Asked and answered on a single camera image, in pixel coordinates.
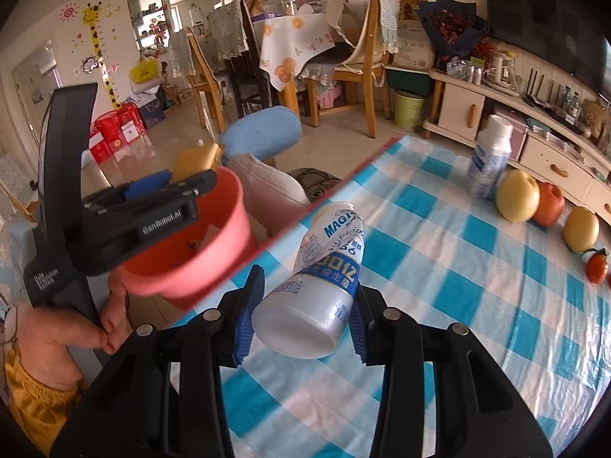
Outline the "person's left hand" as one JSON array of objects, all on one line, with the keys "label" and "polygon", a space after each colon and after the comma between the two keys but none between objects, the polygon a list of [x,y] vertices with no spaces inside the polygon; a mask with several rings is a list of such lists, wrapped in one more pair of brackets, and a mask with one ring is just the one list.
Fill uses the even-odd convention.
[{"label": "person's left hand", "polygon": [[22,366],[49,388],[68,391],[83,378],[70,346],[116,353],[133,329],[128,321],[128,291],[120,273],[112,271],[110,294],[98,327],[72,309],[26,307],[19,311],[16,343]]}]

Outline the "yellow sleeve forearm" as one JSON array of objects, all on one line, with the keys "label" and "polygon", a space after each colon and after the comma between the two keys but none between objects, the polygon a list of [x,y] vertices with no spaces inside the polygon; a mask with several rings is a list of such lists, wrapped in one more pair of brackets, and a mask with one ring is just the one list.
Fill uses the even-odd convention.
[{"label": "yellow sleeve forearm", "polygon": [[4,372],[10,414],[35,448],[48,457],[55,439],[83,397],[84,382],[68,390],[38,382],[23,366],[16,342],[5,353]]}]

